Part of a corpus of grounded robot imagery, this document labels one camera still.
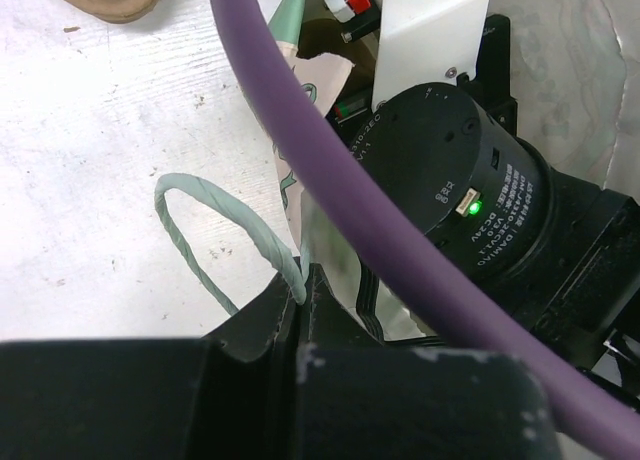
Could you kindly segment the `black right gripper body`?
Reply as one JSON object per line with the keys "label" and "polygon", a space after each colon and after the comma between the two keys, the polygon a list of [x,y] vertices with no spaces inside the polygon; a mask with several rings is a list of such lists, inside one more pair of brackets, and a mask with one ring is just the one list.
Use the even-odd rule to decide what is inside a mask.
{"label": "black right gripper body", "polygon": [[486,19],[475,77],[328,121],[411,223],[525,330],[614,395],[639,391],[639,207],[519,138],[511,24]]}

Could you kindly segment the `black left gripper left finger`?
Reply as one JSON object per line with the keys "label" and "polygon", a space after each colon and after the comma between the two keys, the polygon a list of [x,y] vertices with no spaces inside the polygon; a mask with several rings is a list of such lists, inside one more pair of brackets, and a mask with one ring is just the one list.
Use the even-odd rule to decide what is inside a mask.
{"label": "black left gripper left finger", "polygon": [[5,459],[285,459],[299,309],[280,284],[201,338],[1,346]]}

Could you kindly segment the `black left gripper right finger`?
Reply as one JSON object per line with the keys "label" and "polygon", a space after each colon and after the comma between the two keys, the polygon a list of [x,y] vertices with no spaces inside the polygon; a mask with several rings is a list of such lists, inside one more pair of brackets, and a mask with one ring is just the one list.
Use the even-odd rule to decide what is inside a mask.
{"label": "black left gripper right finger", "polygon": [[321,267],[297,353],[300,459],[560,459],[538,380],[510,356],[377,344]]}

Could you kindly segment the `green paper takeout bag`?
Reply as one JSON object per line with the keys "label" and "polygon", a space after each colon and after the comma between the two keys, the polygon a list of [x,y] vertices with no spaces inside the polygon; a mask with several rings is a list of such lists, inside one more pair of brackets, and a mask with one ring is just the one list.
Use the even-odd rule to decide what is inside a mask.
{"label": "green paper takeout bag", "polygon": [[[236,198],[201,178],[167,174],[157,183],[155,207],[191,270],[199,273],[200,266],[169,215],[165,195],[171,189],[234,216],[287,279],[295,299],[305,297],[307,266],[321,265],[342,307],[377,343],[439,346],[460,338],[486,345],[495,338],[517,343],[535,337],[411,223],[330,125],[328,114],[341,96],[373,91],[377,52],[373,77],[350,86],[354,61],[321,46],[321,35],[304,20],[307,0],[282,0],[270,19],[263,17],[257,0],[210,2],[242,91],[273,141],[282,201],[300,259],[294,260],[262,219]],[[586,77],[579,87],[585,112],[572,123],[565,101],[571,86],[557,85],[546,74],[547,53],[534,35],[537,15],[517,8],[502,11],[496,14],[511,24],[508,72],[517,103],[516,133],[555,170],[604,188],[578,173],[584,163],[581,152],[553,160],[546,143],[526,137],[518,119],[531,108],[542,115],[543,131],[553,136],[576,134],[588,144],[603,137],[598,125],[602,93],[620,88],[622,80],[594,73],[598,57],[582,47],[582,17],[572,13],[570,2],[560,6],[557,38],[565,44],[567,60]],[[488,10],[486,19],[496,14]],[[380,10],[374,7],[362,20],[347,24],[333,19],[332,25],[349,39],[368,33],[378,38]]]}

